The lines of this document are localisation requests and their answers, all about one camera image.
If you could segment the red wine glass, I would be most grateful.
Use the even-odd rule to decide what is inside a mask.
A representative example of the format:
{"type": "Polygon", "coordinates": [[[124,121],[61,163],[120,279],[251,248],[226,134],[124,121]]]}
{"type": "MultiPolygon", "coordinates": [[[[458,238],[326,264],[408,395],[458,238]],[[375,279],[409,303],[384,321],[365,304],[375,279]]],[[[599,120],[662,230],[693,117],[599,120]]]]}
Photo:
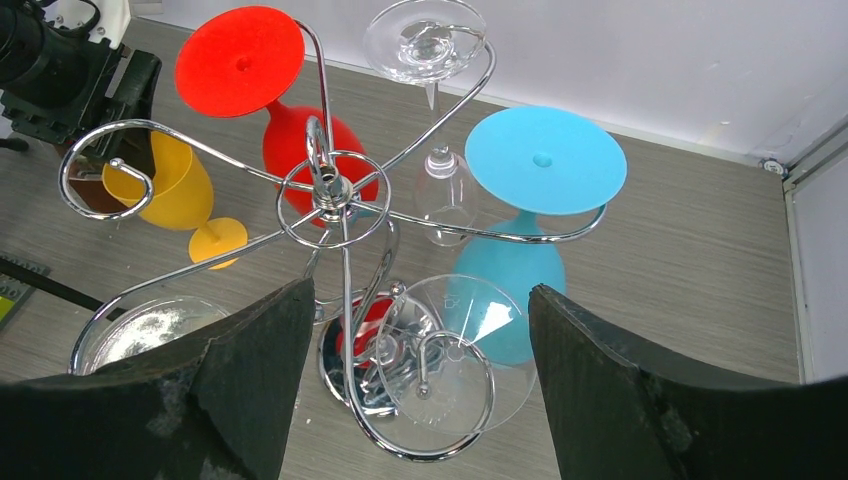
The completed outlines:
{"type": "Polygon", "coordinates": [[[323,116],[319,107],[279,100],[304,62],[304,38],[293,18],[268,6],[239,7],[207,21],[184,43],[176,61],[176,90],[190,108],[210,117],[267,110],[263,162],[268,173],[283,178],[307,158],[307,120],[323,116]]]}

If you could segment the chrome wine glass rack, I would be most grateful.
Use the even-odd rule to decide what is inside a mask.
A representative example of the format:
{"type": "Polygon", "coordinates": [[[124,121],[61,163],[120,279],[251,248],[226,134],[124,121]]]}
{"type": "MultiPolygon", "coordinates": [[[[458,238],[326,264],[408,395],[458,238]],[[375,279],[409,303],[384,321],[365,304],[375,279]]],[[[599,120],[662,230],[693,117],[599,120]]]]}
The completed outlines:
{"type": "Polygon", "coordinates": [[[437,339],[447,339],[453,338],[457,346],[462,345],[463,347],[470,350],[471,353],[474,353],[475,358],[478,362],[481,363],[485,367],[485,374],[488,383],[488,393],[486,397],[486,402],[484,403],[484,407],[482,410],[482,414],[480,420],[477,424],[475,424],[474,429],[469,433],[464,433],[459,436],[459,440],[454,443],[448,444],[445,447],[441,447],[435,450],[413,450],[411,448],[407,448],[397,444],[388,438],[386,438],[380,431],[371,424],[369,415],[375,415],[367,413],[361,403],[358,395],[355,393],[356,389],[351,384],[353,380],[355,380],[355,364],[354,361],[358,361],[359,358],[357,355],[354,355],[353,346],[353,330],[354,327],[358,330],[359,324],[364,322],[365,318],[365,308],[366,306],[370,308],[371,303],[373,303],[374,299],[376,299],[376,295],[378,294],[378,288],[382,283],[384,277],[390,271],[394,259],[395,259],[395,250],[399,246],[400,242],[400,231],[399,227],[397,227],[396,223],[392,223],[393,221],[405,221],[408,223],[412,223],[415,225],[423,226],[426,228],[444,230],[450,234],[457,234],[465,237],[476,237],[482,238],[486,240],[506,242],[512,244],[519,245],[548,245],[555,244],[561,242],[569,242],[574,241],[579,238],[588,235],[592,232],[602,221],[604,218],[609,201],[615,197],[615,195],[620,191],[621,186],[615,187],[613,192],[610,194],[609,198],[606,200],[592,200],[592,202],[597,203],[595,205],[592,203],[590,207],[586,208],[582,211],[574,211],[567,210],[565,213],[550,213],[543,212],[541,207],[534,206],[538,195],[533,196],[534,193],[531,190],[524,189],[521,191],[521,195],[516,195],[513,197],[504,197],[500,194],[496,194],[494,190],[489,188],[489,184],[484,184],[484,189],[489,191],[492,195],[498,197],[502,201],[511,204],[515,208],[519,209],[521,212],[527,212],[528,215],[530,213],[534,215],[549,215],[549,216],[565,216],[565,215],[577,215],[586,213],[592,209],[596,210],[596,214],[593,219],[585,226],[566,233],[559,234],[523,234],[523,233],[512,233],[501,230],[481,230],[475,229],[472,227],[463,227],[453,224],[445,224],[435,222],[433,220],[427,220],[424,218],[418,218],[414,216],[410,216],[407,214],[402,214],[399,212],[393,212],[390,208],[391,201],[391,181],[388,178],[388,171],[396,164],[399,164],[402,160],[404,160],[408,155],[410,155],[414,150],[416,150],[419,146],[429,140],[433,135],[435,135],[444,124],[449,121],[456,113],[461,110],[464,105],[466,105],[470,100],[472,100],[488,83],[490,80],[495,66],[496,66],[496,52],[494,46],[488,40],[485,40],[485,36],[477,32],[474,29],[466,26],[456,26],[456,25],[437,25],[439,28],[447,29],[448,31],[457,31],[467,33],[469,35],[477,35],[480,38],[483,38],[481,42],[483,42],[483,49],[486,51],[488,56],[488,66],[487,70],[482,74],[477,83],[466,92],[466,94],[461,97],[461,99],[449,109],[444,115],[434,120],[433,125],[431,125],[421,136],[415,140],[412,144],[406,147],[404,150],[399,152],[392,157],[390,160],[386,161],[384,164],[380,165],[375,163],[371,158],[367,157],[364,154],[360,154],[354,151],[349,150],[330,150],[331,146],[334,146],[334,140],[331,139],[333,133],[332,119],[330,114],[329,104],[327,103],[327,81],[326,75],[324,72],[325,69],[325,61],[323,57],[322,45],[320,43],[320,39],[317,34],[311,30],[311,27],[300,22],[299,20],[293,20],[298,28],[304,31],[308,36],[312,39],[312,42],[316,51],[316,61],[318,63],[319,70],[319,84],[321,87],[322,94],[322,118],[326,120],[329,125],[325,128],[324,126],[320,126],[321,121],[318,120],[317,117],[310,116],[306,120],[306,124],[304,127],[305,132],[305,148],[306,148],[306,160],[301,162],[300,164],[292,167],[290,171],[287,172],[286,177],[278,177],[272,175],[271,173],[263,173],[259,170],[250,167],[244,163],[236,161],[234,158],[231,158],[214,148],[211,148],[195,139],[186,136],[185,134],[172,129],[164,124],[155,122],[153,120],[148,119],[137,119],[137,118],[129,118],[129,119],[119,119],[113,120],[103,124],[102,126],[98,126],[86,132],[84,135],[80,137],[79,140],[76,140],[72,146],[69,148],[67,153],[64,155],[62,164],[60,166],[60,174],[59,174],[59,190],[63,201],[69,205],[74,211],[78,214],[82,215],[86,218],[91,218],[95,220],[101,221],[117,221],[122,220],[127,217],[132,217],[139,214],[144,208],[149,206],[149,204],[153,201],[154,196],[154,186],[152,177],[142,172],[138,168],[128,165],[123,159],[115,157],[110,159],[107,162],[108,166],[112,169],[116,169],[118,171],[123,171],[127,175],[136,178],[143,185],[144,191],[141,198],[124,212],[116,213],[116,214],[100,214],[87,209],[87,207],[80,206],[80,204],[71,198],[70,195],[70,187],[69,187],[69,175],[70,175],[70,167],[77,160],[78,157],[82,156],[83,150],[87,148],[90,144],[95,143],[101,137],[110,136],[116,132],[128,130],[128,129],[144,129],[153,132],[159,132],[166,135],[169,138],[173,138],[175,140],[181,141],[190,145],[191,147],[195,147],[200,149],[214,158],[221,160],[235,168],[246,171],[247,173],[264,178],[267,181],[276,183],[279,185],[280,190],[277,194],[277,213],[278,213],[278,222],[280,223],[280,230],[266,235],[264,237],[259,238],[256,241],[248,242],[245,246],[241,246],[235,249],[231,249],[225,251],[224,253],[214,255],[209,259],[203,260],[195,265],[185,267],[183,269],[165,274],[160,277],[156,277],[153,280],[149,280],[146,283],[141,283],[136,286],[130,287],[112,300],[109,300],[104,306],[98,307],[95,310],[93,317],[86,323],[81,333],[79,334],[70,356],[68,372],[70,374],[75,375],[86,375],[85,368],[83,365],[84,355],[83,350],[84,347],[87,347],[89,342],[90,333],[93,330],[96,323],[105,319],[108,313],[111,313],[114,309],[117,308],[118,303],[124,300],[125,297],[130,294],[140,292],[147,288],[151,288],[153,286],[157,286],[159,284],[163,284],[170,280],[175,280],[184,276],[188,276],[194,274],[203,268],[212,268],[214,266],[218,266],[226,261],[234,260],[236,257],[246,255],[248,253],[253,252],[254,250],[259,249],[260,247],[265,246],[265,244],[272,242],[282,235],[286,235],[291,238],[293,241],[305,245],[313,250],[313,257],[315,260],[310,260],[308,262],[308,267],[313,263],[317,262],[317,257],[319,256],[316,252],[321,252],[323,250],[334,250],[341,249],[342,250],[342,260],[343,260],[343,273],[346,275],[343,279],[343,287],[344,292],[342,294],[342,302],[343,302],[343,312],[339,314],[338,318],[344,318],[341,324],[343,328],[347,329],[343,332],[343,347],[350,346],[351,351],[347,352],[344,348],[342,349],[342,353],[339,354],[340,358],[342,358],[343,366],[345,368],[345,372],[343,374],[344,379],[344,391],[345,397],[348,401],[348,407],[353,412],[354,418],[356,419],[359,427],[364,432],[364,434],[381,450],[387,452],[388,454],[405,459],[411,462],[418,463],[432,463],[439,462],[443,460],[447,460],[449,458],[453,458],[457,456],[459,453],[467,450],[472,445],[474,445],[482,436],[482,432],[484,432],[489,426],[494,426],[492,423],[492,413],[494,411],[494,405],[496,400],[496,391],[495,391],[495,380],[494,380],[494,370],[489,361],[490,358],[486,357],[483,354],[483,351],[473,342],[466,339],[465,337],[459,336],[455,333],[450,333],[447,330],[433,330],[428,333],[428,336],[425,336],[423,340],[420,340],[416,345],[419,348],[420,353],[417,353],[417,360],[422,360],[419,362],[419,367],[417,370],[418,382],[420,385],[426,387],[424,388],[424,392],[429,393],[428,390],[431,386],[429,380],[429,371],[425,370],[425,367],[429,367],[429,363],[425,360],[426,358],[426,347],[428,342],[431,340],[437,339]],[[370,165],[370,168],[373,170],[366,174],[362,179],[357,180],[356,182],[351,183],[350,179],[343,175],[337,165],[336,165],[336,157],[348,157],[355,158],[363,163],[367,163],[370,165]],[[309,168],[310,175],[312,176],[312,184],[303,184],[293,180],[295,174],[301,171],[304,168],[309,168]],[[363,202],[361,197],[359,196],[359,191],[362,190],[365,186],[374,181],[382,181],[386,186],[386,200],[383,204],[375,204],[363,202]],[[286,190],[299,190],[310,193],[312,195],[313,202],[313,210],[311,210],[308,214],[304,214],[297,222],[290,224],[285,220],[282,211],[280,210],[280,204],[282,202],[283,194],[286,190]],[[369,214],[373,214],[372,216],[375,218],[375,223],[368,230],[366,230],[360,237],[355,237],[352,239],[348,239],[348,231],[345,230],[350,223],[351,218],[356,218],[357,215],[364,215],[363,211],[370,212],[369,214]],[[339,228],[343,230],[342,236],[345,240],[340,243],[325,243],[323,240],[321,242],[312,242],[308,241],[295,231],[297,227],[301,224],[305,223],[307,220],[313,220],[314,218],[320,218],[325,223],[330,224],[330,226],[325,227],[327,232],[331,232],[332,224],[335,222],[339,225],[339,228]],[[357,242],[365,239],[369,235],[371,235],[376,229],[382,224],[386,224],[390,228],[389,237],[387,240],[387,244],[385,247],[385,252],[383,256],[383,261],[378,266],[371,284],[363,290],[361,296],[359,297],[360,303],[357,305],[357,310],[354,311],[353,305],[353,291],[350,287],[350,265],[349,265],[349,247],[351,245],[356,244],[357,242]]]}

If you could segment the yellow wine glass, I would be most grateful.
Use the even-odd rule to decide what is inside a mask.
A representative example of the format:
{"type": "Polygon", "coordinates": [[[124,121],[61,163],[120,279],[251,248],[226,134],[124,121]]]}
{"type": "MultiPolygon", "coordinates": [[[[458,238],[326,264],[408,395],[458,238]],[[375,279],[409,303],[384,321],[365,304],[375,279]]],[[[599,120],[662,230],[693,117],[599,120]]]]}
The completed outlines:
{"type": "Polygon", "coordinates": [[[148,140],[155,166],[153,199],[140,212],[148,223],[174,231],[190,231],[188,256],[194,263],[244,247],[248,232],[231,217],[212,216],[212,181],[192,147],[158,131],[132,129],[148,140]]]}

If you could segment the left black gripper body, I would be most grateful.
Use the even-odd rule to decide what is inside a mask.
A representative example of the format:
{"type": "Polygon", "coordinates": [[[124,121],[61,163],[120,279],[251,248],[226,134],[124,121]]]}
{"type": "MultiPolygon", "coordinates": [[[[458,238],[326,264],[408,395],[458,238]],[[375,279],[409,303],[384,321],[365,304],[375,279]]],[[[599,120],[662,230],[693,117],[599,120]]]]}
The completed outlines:
{"type": "Polygon", "coordinates": [[[160,59],[122,44],[94,44],[48,18],[58,1],[1,4],[1,113],[14,132],[59,154],[113,121],[147,118],[160,59]]]}

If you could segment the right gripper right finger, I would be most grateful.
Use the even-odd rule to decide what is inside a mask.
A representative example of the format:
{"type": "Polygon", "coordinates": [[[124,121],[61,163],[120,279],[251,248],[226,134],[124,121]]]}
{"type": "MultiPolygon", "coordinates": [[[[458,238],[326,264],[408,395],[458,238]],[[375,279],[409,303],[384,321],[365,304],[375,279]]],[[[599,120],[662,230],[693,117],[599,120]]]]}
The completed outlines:
{"type": "Polygon", "coordinates": [[[847,380],[793,384],[693,359],[549,286],[532,348],[564,479],[843,479],[847,380]]]}

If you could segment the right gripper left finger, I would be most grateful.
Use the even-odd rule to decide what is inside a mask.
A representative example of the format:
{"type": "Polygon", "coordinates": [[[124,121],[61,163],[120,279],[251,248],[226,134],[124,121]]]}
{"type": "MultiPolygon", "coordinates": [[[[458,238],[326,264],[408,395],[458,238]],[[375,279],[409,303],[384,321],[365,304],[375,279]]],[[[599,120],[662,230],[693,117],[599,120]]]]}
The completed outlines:
{"type": "Polygon", "coordinates": [[[314,283],[88,375],[1,387],[5,479],[276,479],[312,336],[314,283]]]}

